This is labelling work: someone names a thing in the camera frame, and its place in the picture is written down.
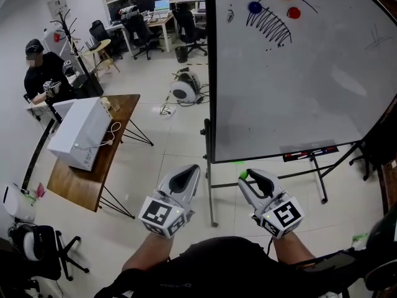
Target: white cable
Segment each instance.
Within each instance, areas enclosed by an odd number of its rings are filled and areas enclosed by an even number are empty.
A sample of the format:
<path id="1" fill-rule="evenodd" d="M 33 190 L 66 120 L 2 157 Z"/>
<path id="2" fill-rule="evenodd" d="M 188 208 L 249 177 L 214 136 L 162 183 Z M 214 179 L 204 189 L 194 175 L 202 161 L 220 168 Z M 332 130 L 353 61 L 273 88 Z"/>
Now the white cable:
<path id="1" fill-rule="evenodd" d="M 113 129 L 113 127 L 114 127 L 115 125 L 117 125 L 117 124 L 118 124 L 118 129 Z M 116 138 L 116 136 L 114 135 L 114 133 L 115 133 L 116 131 L 119 131 L 119 130 L 121 129 L 121 127 L 122 127 L 122 125 L 121 125 L 120 122 L 115 122 L 115 123 L 111 126 L 110 130 L 107 131 L 107 132 L 112 133 L 113 138 L 110 139 L 110 140 L 108 140 L 108 141 L 106 141 L 106 142 L 102 142 L 102 143 L 101 143 L 100 145 L 98 145 L 98 146 L 91 146 L 91 147 L 87 147 L 87 148 L 81 148 L 81 147 L 78 145 L 78 143 L 75 144 L 74 146 L 75 146 L 76 148 L 81 149 L 81 150 L 88 150 L 88 149 L 91 149 L 91 148 L 99 148 L 99 147 L 101 147 L 101 146 L 106 146 L 106 145 L 111 146 L 111 145 L 113 145 L 113 142 L 114 142 L 114 140 L 115 140 L 115 138 Z"/>

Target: office chair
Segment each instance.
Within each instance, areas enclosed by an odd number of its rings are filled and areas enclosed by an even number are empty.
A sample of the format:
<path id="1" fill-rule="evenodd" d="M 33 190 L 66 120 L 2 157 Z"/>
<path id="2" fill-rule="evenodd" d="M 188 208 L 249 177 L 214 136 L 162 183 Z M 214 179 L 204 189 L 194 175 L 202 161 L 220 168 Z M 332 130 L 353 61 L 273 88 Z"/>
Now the office chair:
<path id="1" fill-rule="evenodd" d="M 101 20 L 96 20 L 92 23 L 92 27 L 89 29 L 89 33 L 94 37 L 96 42 L 100 42 L 103 40 L 110 40 L 111 43 L 105 48 L 106 52 L 109 56 L 118 56 L 120 60 L 123 59 L 123 56 L 120 54 L 120 44 L 123 41 L 123 37 L 119 38 L 111 38 L 109 33 L 105 30 L 104 24 Z"/>
<path id="2" fill-rule="evenodd" d="M 366 147 L 361 145 L 361 146 L 359 146 L 359 149 L 362 152 L 362 155 L 358 156 L 358 157 L 356 157 L 354 159 L 351 159 L 349 161 L 349 165 L 352 166 L 355 161 L 364 159 L 364 162 L 365 162 L 365 175 L 364 175 L 364 177 L 362 179 L 364 181 L 366 181 L 366 180 L 368 180 L 368 178 L 370 176 L 370 164 L 372 164 L 372 171 L 375 171 L 377 169 L 377 167 L 375 165 L 375 162 L 371 158 L 369 151 L 366 149 Z"/>
<path id="3" fill-rule="evenodd" d="M 63 247 L 60 231 L 54 231 L 52 227 L 45 225 L 30 227 L 30 229 L 33 228 L 36 229 L 37 233 L 40 235 L 40 243 L 37 245 L 35 241 L 35 253 L 39 251 L 39 255 L 42 258 L 39 261 L 27 260 L 25 272 L 28 273 L 30 277 L 41 276 L 56 281 L 61 277 L 62 265 L 67 280 L 72 281 L 73 277 L 69 275 L 67 263 L 71 263 L 85 273 L 89 273 L 88 268 L 83 268 L 68 256 L 68 252 L 74 243 L 81 240 L 79 236 L 74 237 L 69 244 Z M 27 232 L 29 232 L 29 228 L 26 227 L 26 224 L 9 230 L 10 239 L 19 253 L 23 255 L 24 239 Z"/>
<path id="4" fill-rule="evenodd" d="M 140 48 L 139 52 L 134 54 L 134 60 L 136 60 L 137 56 L 142 53 L 146 53 L 147 59 L 150 60 L 151 57 L 149 56 L 149 51 L 152 50 L 164 52 L 162 48 L 159 48 L 154 44 L 155 41 L 158 42 L 158 37 L 150 34 L 149 28 L 146 26 L 141 14 L 137 14 L 127 19 L 122 19 L 122 24 L 130 33 L 132 44 Z M 137 39 L 133 38 L 134 33 L 137 34 Z"/>
<path id="5" fill-rule="evenodd" d="M 173 10 L 172 13 L 179 26 L 179 37 L 181 41 L 187 43 L 186 47 L 190 48 L 187 53 L 189 54 L 191 51 L 198 49 L 204 52 L 204 56 L 207 56 L 207 51 L 202 48 L 206 47 L 207 44 L 197 43 L 198 40 L 206 38 L 207 34 L 204 29 L 200 29 L 194 25 L 192 13 L 184 8 Z"/>

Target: whiteboard stand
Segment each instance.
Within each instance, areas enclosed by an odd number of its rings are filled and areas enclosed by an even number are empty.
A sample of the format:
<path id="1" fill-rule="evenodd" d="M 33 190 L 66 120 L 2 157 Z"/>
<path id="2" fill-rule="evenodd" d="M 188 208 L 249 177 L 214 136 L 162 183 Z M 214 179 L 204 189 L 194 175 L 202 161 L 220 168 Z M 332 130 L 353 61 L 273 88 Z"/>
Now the whiteboard stand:
<path id="1" fill-rule="evenodd" d="M 205 150 L 206 154 L 203 156 L 204 159 L 207 161 L 207 171 L 205 173 L 205 178 L 207 179 L 207 184 L 208 184 L 208 195 L 209 195 L 209 203 L 210 203 L 210 217 L 211 217 L 211 226 L 212 227 L 218 227 L 218 223 L 214 222 L 213 220 L 213 209 L 212 209 L 212 189 L 219 189 L 221 187 L 231 187 L 231 186 L 238 186 L 238 183 L 226 183 L 226 184 L 212 184 L 211 180 L 211 163 L 213 161 L 214 155 L 212 154 L 212 141 L 211 141 L 211 122 L 209 119 L 204 120 L 204 129 L 201 130 L 200 132 L 202 135 L 205 136 Z M 317 163 L 317 159 L 314 153 L 312 151 L 315 151 L 317 149 L 313 149 L 311 151 L 305 150 L 305 151 L 300 151 L 300 152 L 308 152 L 309 155 L 311 156 L 310 161 L 314 163 L 315 169 L 308 170 L 308 171 L 302 171 L 302 172 L 297 172 L 297 173 L 291 173 L 291 174 L 286 174 L 284 176 L 279 176 L 279 179 L 287 179 L 291 178 L 293 176 L 302 176 L 304 174 L 309 174 L 309 173 L 314 173 L 316 172 L 321 184 L 321 190 L 323 191 L 323 198 L 321 200 L 321 203 L 325 204 L 328 202 L 328 196 L 327 196 L 327 190 L 325 188 L 324 180 L 323 178 L 330 173 L 333 169 L 335 169 L 337 166 L 339 166 L 344 160 L 346 160 L 358 147 L 361 145 L 363 140 L 360 140 L 358 142 L 354 142 L 352 148 L 345 153 L 339 160 L 337 160 L 333 165 L 329 166 L 323 166 L 319 167 Z M 255 181 L 248 181 L 249 184 L 254 184 L 256 183 Z"/>

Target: pink object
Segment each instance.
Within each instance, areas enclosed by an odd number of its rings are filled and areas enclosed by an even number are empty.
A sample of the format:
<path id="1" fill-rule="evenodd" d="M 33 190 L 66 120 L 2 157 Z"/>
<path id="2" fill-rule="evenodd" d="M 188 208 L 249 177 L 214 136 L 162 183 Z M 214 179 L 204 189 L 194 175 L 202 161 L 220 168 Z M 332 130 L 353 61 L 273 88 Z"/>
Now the pink object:
<path id="1" fill-rule="evenodd" d="M 43 187 L 43 184 L 40 183 L 40 184 L 38 185 L 38 188 L 37 188 L 36 196 L 37 196 L 37 198 L 40 198 L 40 197 L 43 197 L 44 194 L 45 194 L 45 189 L 44 189 L 44 187 Z"/>

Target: green object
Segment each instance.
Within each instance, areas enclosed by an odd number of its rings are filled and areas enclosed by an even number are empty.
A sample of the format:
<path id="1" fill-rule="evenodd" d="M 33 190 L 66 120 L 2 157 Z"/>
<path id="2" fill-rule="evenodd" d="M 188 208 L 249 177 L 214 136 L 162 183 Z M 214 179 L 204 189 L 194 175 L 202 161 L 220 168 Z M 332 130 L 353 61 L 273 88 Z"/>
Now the green object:
<path id="1" fill-rule="evenodd" d="M 243 171 L 242 173 L 240 173 L 240 178 L 241 179 L 246 179 L 246 178 L 248 178 L 248 171 L 246 170 L 246 171 Z"/>

